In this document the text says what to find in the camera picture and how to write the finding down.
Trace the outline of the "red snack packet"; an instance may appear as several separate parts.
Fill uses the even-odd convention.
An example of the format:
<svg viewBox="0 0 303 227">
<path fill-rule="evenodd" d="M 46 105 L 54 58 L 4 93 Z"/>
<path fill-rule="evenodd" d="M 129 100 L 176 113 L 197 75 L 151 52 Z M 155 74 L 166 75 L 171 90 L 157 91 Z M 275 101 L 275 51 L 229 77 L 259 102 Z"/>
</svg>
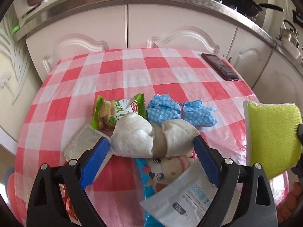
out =
<svg viewBox="0 0 303 227">
<path fill-rule="evenodd" d="M 67 214 L 68 214 L 69 218 L 71 219 L 71 221 L 75 222 L 76 224 L 80 224 L 80 222 L 79 222 L 79 220 L 78 220 L 78 218 L 77 218 L 77 216 L 74 212 L 74 209 L 73 209 L 71 200 L 69 198 L 66 186 L 64 184 L 59 184 L 59 187 L 60 187 L 63 203 L 65 205 L 65 208 L 66 208 L 66 211 L 67 211 Z"/>
</svg>

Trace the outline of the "white wipes packet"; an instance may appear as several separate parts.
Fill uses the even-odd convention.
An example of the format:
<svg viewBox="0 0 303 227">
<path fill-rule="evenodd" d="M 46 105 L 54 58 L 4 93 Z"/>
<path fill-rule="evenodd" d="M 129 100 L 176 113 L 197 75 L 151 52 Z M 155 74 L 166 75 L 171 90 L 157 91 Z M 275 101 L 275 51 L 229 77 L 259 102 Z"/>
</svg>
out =
<svg viewBox="0 0 303 227">
<path fill-rule="evenodd" d="M 197 226 L 217 192 L 199 161 L 140 205 L 163 226 Z"/>
</svg>

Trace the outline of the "green yellow sponge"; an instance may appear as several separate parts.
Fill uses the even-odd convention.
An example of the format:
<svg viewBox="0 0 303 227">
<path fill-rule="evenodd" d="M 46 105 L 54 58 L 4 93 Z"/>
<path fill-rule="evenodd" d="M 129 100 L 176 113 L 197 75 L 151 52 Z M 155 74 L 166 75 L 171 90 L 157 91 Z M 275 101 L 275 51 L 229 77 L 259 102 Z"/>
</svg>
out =
<svg viewBox="0 0 303 227">
<path fill-rule="evenodd" d="M 261 164 L 267 179 L 295 165 L 302 153 L 297 129 L 302 124 L 294 103 L 243 103 L 247 133 L 247 165 Z"/>
</svg>

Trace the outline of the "white paper wad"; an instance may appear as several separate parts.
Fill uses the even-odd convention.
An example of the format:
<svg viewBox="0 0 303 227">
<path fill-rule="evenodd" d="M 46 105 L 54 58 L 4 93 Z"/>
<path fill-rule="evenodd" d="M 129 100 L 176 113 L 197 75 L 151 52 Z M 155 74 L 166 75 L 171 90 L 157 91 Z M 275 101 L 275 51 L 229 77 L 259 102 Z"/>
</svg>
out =
<svg viewBox="0 0 303 227">
<path fill-rule="evenodd" d="M 116 156 L 155 158 L 187 155 L 200 132 L 182 119 L 149 123 L 136 113 L 123 116 L 111 135 L 110 149 Z"/>
</svg>

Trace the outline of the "silver foil packet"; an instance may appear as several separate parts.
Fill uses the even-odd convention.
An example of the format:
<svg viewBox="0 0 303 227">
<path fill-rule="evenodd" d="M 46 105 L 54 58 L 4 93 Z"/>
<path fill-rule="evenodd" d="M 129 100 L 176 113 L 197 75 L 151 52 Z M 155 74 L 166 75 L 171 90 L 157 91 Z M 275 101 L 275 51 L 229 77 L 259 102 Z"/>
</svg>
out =
<svg viewBox="0 0 303 227">
<path fill-rule="evenodd" d="M 111 140 L 106 134 L 93 129 L 90 124 L 83 126 L 64 150 L 66 161 L 79 159 L 86 150 L 92 149 L 101 137 Z"/>
</svg>

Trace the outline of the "red checkered tablecloth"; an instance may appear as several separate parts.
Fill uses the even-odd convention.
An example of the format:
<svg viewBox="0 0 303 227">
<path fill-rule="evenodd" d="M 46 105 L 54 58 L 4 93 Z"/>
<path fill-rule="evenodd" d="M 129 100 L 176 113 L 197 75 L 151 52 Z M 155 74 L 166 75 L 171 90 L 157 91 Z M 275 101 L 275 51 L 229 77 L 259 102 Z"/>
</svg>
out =
<svg viewBox="0 0 303 227">
<path fill-rule="evenodd" d="M 117 49 L 58 62 L 34 98 L 17 148 L 15 214 L 26 221 L 30 192 L 40 165 L 65 163 L 64 150 L 78 130 L 92 121 L 98 96 L 120 100 L 142 93 L 146 101 L 169 94 L 183 103 L 203 100 L 216 108 L 217 124 L 201 130 L 210 147 L 246 163 L 243 102 L 257 97 L 244 80 L 223 80 L 198 51 Z"/>
</svg>

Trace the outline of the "blue cartoon wrapper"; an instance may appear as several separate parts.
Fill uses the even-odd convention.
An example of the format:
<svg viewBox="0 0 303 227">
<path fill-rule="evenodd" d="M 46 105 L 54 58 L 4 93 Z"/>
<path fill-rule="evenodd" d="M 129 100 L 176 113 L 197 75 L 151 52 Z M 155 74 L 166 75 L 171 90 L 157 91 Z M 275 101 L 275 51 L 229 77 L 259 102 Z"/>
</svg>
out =
<svg viewBox="0 0 303 227">
<path fill-rule="evenodd" d="M 194 162 L 192 156 L 137 158 L 136 164 L 143 184 L 143 199 L 158 193 L 177 179 Z"/>
</svg>

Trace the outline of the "green snack packet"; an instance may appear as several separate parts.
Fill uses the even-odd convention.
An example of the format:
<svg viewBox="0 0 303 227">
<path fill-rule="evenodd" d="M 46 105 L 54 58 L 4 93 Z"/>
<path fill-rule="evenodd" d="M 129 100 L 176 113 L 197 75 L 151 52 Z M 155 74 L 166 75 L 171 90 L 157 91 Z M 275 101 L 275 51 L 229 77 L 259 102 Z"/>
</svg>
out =
<svg viewBox="0 0 303 227">
<path fill-rule="evenodd" d="M 91 126 L 95 130 L 112 130 L 116 123 L 127 113 L 136 113 L 146 118 L 145 96 L 143 93 L 131 99 L 106 100 L 97 96 Z"/>
</svg>

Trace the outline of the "blue patterned plastic bag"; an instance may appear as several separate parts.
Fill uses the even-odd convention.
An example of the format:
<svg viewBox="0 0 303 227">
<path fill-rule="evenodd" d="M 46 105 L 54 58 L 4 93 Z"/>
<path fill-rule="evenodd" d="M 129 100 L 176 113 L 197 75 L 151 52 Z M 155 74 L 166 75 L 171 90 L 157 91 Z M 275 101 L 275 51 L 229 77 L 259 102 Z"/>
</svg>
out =
<svg viewBox="0 0 303 227">
<path fill-rule="evenodd" d="M 169 94 L 155 95 L 147 105 L 147 117 L 149 122 L 162 124 L 172 119 L 183 119 L 191 125 L 200 127 L 212 127 L 217 123 L 213 113 L 214 107 L 205 106 L 203 100 L 177 102 Z"/>
</svg>

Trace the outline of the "dark red smartphone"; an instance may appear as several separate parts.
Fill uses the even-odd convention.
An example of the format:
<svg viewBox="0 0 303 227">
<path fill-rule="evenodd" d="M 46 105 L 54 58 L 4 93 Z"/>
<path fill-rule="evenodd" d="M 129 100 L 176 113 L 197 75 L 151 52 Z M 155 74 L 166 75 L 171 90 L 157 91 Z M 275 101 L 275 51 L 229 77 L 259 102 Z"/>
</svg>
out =
<svg viewBox="0 0 303 227">
<path fill-rule="evenodd" d="M 218 56 L 202 53 L 201 57 L 225 80 L 238 81 L 237 74 L 230 69 Z"/>
</svg>

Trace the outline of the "steel kettle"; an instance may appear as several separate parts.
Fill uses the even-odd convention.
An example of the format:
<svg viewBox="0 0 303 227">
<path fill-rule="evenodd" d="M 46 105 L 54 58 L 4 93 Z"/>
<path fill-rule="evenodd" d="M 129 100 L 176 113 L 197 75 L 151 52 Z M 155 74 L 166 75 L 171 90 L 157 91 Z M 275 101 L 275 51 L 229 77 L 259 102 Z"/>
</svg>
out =
<svg viewBox="0 0 303 227">
<path fill-rule="evenodd" d="M 291 42 L 294 45 L 299 44 L 298 32 L 296 28 L 290 21 L 286 19 L 283 20 L 283 27 L 280 28 L 280 33 L 278 38 L 280 40 L 282 40 L 282 38 L 286 38 L 289 42 Z"/>
</svg>

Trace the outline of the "green clip on counter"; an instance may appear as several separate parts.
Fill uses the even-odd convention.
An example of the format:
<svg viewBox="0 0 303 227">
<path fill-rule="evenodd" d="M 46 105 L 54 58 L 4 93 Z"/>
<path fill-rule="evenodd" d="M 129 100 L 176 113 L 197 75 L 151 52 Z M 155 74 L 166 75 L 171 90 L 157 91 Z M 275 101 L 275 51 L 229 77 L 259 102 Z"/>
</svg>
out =
<svg viewBox="0 0 303 227">
<path fill-rule="evenodd" d="M 19 31 L 20 27 L 19 26 L 15 26 L 13 29 L 12 29 L 12 33 L 15 34 L 17 31 Z"/>
</svg>

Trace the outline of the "black wok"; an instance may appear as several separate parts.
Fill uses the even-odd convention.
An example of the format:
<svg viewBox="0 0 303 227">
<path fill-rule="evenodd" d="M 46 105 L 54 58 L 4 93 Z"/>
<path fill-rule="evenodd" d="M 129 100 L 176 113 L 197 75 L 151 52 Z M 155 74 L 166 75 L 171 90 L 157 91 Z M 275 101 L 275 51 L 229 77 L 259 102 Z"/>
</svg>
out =
<svg viewBox="0 0 303 227">
<path fill-rule="evenodd" d="M 263 11 L 263 8 L 284 12 L 284 9 L 279 6 L 268 4 L 268 3 L 258 4 L 253 0 L 222 0 L 222 3 L 228 7 L 231 6 L 236 7 L 237 12 L 248 17 L 255 17 L 261 11 Z"/>
</svg>

